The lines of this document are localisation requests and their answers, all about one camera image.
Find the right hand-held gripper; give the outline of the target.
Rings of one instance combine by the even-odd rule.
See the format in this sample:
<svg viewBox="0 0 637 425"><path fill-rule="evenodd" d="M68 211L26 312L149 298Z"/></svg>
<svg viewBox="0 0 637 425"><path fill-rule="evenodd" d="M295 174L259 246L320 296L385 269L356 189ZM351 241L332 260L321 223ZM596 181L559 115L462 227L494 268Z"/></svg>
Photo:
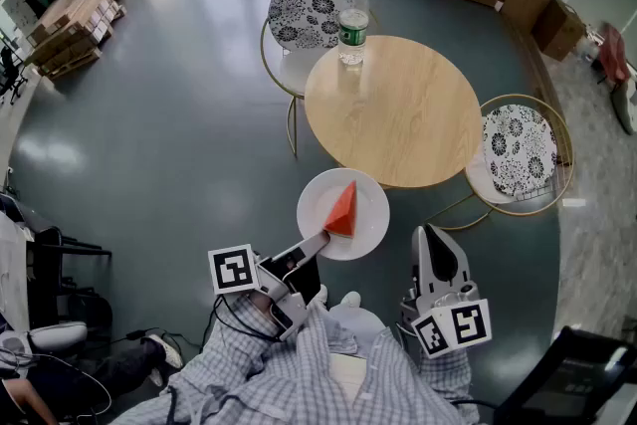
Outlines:
<svg viewBox="0 0 637 425"><path fill-rule="evenodd" d="M446 231L426 224L413 236L420 296L403 299L402 325L420 343L427 358L492 339L489 304L471 282L467 256Z"/></svg>

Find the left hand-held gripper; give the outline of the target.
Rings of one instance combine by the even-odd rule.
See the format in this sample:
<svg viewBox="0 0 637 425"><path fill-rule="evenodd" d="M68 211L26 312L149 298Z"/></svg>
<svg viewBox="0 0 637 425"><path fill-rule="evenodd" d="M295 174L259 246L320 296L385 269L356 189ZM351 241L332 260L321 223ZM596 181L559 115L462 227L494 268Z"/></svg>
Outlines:
<svg viewBox="0 0 637 425"><path fill-rule="evenodd" d="M231 304L243 295L259 293L270 300L269 314L285 339L308 317L308 306L319 291L316 256L330 235L320 231L274 257L259 258L249 244L208 253L218 303Z"/></svg>

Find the red watermelon slice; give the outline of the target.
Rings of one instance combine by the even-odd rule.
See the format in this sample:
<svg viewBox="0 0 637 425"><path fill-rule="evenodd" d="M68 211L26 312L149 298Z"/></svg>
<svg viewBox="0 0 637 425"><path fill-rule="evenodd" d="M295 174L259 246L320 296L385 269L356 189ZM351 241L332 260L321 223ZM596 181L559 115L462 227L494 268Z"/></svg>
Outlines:
<svg viewBox="0 0 637 425"><path fill-rule="evenodd" d="M356 218L357 183L352 180L334 203L323 228L330 234L352 238L355 233Z"/></svg>

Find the white round plate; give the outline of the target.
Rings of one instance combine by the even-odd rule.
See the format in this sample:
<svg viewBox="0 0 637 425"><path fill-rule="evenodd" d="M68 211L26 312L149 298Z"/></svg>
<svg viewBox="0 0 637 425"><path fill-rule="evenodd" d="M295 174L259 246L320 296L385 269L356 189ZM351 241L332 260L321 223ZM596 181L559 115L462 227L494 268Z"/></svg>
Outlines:
<svg viewBox="0 0 637 425"><path fill-rule="evenodd" d="M334 261L352 261L371 253L384 238L389 225L389 204L384 190L367 174L334 168L316 176L303 190L297 222L304 238L316 234L328 213L351 181L356 182L356 222L352 238L330 234L320 254Z"/></svg>

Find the person's left forearm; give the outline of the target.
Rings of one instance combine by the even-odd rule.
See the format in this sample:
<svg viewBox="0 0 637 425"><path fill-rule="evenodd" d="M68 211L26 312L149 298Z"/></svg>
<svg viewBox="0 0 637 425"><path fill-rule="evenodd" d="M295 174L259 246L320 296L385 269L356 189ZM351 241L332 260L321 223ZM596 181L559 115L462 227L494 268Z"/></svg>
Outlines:
<svg viewBox="0 0 637 425"><path fill-rule="evenodd" d="M215 311L216 319L200 359L212 369L211 380L228 390L262 372L268 362L284 351L294 352L301 335L320 320L324 311L310 304L309 315L301 327L285 339L268 315L270 300L259 293L242 296Z"/></svg>

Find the round wooden table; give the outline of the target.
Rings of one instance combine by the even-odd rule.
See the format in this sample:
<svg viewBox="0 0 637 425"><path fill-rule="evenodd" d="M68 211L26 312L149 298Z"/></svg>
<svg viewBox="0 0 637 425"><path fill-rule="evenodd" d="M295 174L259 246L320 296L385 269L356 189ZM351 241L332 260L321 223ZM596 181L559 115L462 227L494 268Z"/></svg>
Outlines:
<svg viewBox="0 0 637 425"><path fill-rule="evenodd" d="M469 81L437 51L370 36L363 61L325 53L309 74L305 111L340 165L393 188L424 188L463 171L482 143L481 108Z"/></svg>

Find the person's pale trousers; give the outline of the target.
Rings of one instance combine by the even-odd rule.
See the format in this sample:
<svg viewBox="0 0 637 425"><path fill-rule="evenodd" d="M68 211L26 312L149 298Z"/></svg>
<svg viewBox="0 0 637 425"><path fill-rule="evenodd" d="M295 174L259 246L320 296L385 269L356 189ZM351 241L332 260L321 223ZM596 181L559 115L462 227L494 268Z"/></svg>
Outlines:
<svg viewBox="0 0 637 425"><path fill-rule="evenodd" d="M386 330L377 315L362 307L339 304L323 317L333 353L368 358L375 339Z"/></svg>

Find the person's checked shirt torso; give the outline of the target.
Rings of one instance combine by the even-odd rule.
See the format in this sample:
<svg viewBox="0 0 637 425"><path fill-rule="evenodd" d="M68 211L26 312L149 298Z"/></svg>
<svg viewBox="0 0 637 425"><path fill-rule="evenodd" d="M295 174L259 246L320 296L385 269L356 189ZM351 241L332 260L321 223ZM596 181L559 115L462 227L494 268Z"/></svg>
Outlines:
<svg viewBox="0 0 637 425"><path fill-rule="evenodd" d="M468 400L449 402L427 385L387 328L365 358L356 394L347 396L331 370L324 310L294 352L276 355L234 389L215 385L200 354L167 387L115 418L111 425L478 425Z"/></svg>

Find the black monitor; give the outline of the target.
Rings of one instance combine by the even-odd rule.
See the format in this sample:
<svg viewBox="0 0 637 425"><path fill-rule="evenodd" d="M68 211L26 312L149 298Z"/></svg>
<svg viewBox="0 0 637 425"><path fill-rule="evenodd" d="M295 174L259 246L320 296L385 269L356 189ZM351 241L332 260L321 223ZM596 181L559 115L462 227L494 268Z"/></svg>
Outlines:
<svg viewBox="0 0 637 425"><path fill-rule="evenodd" d="M566 326L494 411L493 425L591 425L636 363L637 347Z"/></svg>

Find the clear water bottle green label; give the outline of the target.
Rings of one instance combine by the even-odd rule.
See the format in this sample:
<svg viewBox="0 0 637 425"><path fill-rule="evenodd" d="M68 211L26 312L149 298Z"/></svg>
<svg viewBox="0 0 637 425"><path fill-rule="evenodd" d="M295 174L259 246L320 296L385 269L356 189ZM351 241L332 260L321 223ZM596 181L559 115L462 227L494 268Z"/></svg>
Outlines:
<svg viewBox="0 0 637 425"><path fill-rule="evenodd" d="M369 25L369 0L341 0L338 54L347 66L362 63Z"/></svg>

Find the brown cardboard box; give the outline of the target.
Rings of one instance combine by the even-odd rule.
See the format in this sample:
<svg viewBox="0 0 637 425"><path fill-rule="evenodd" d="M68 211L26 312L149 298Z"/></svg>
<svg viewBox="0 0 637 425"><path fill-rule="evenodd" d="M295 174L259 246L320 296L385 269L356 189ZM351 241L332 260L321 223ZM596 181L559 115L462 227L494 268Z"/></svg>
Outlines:
<svg viewBox="0 0 637 425"><path fill-rule="evenodd" d="M585 24L569 5L549 0L531 34L544 55L561 62L585 35Z"/></svg>

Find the black metal chair frames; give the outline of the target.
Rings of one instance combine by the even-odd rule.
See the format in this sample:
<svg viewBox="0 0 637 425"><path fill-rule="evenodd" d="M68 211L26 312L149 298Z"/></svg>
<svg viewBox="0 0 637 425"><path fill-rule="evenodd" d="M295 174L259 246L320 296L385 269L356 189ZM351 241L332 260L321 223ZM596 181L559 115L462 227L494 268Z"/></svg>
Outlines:
<svg viewBox="0 0 637 425"><path fill-rule="evenodd" d="M110 329L112 310L92 287L63 275L66 256L112 252L79 241L13 197L0 193L0 322L27 332L81 321L91 334Z"/></svg>

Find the red fabric seat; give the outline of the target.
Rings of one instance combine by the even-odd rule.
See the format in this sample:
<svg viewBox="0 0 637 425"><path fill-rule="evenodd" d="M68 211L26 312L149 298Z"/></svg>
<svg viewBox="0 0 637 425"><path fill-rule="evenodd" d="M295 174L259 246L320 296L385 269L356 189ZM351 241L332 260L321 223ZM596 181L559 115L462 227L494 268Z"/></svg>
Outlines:
<svg viewBox="0 0 637 425"><path fill-rule="evenodd" d="M608 22L601 26L603 43L599 49L597 60L600 62L606 78L614 84L623 84L630 78L626 62L625 44L620 32Z"/></svg>

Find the black office chair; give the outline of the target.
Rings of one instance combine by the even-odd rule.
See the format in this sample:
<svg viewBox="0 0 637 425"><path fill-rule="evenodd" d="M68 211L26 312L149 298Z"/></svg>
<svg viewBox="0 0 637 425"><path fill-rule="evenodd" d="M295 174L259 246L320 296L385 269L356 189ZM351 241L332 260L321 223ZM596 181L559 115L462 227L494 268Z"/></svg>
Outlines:
<svg viewBox="0 0 637 425"><path fill-rule="evenodd" d="M14 54L9 47L0 50L0 106L5 104L6 97L11 94L12 106L20 94L20 87L26 83L23 71L14 62Z"/></svg>

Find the floral cushion gold frame chair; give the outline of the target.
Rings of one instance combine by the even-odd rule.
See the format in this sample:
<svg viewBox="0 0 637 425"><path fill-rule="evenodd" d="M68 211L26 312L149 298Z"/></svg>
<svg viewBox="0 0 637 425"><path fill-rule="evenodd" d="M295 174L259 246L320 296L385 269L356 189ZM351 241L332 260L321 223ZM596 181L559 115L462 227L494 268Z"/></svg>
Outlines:
<svg viewBox="0 0 637 425"><path fill-rule="evenodd" d="M427 221L477 199L486 211L462 226L473 227L493 213L526 218L555 206L568 190L575 155L563 116L532 96L508 94L481 105L482 138L463 170L470 193L434 213Z"/></svg>
<svg viewBox="0 0 637 425"><path fill-rule="evenodd" d="M338 42L342 0L270 0L259 50L271 81L290 97L286 135L298 154L298 107L305 99L310 72Z"/></svg>

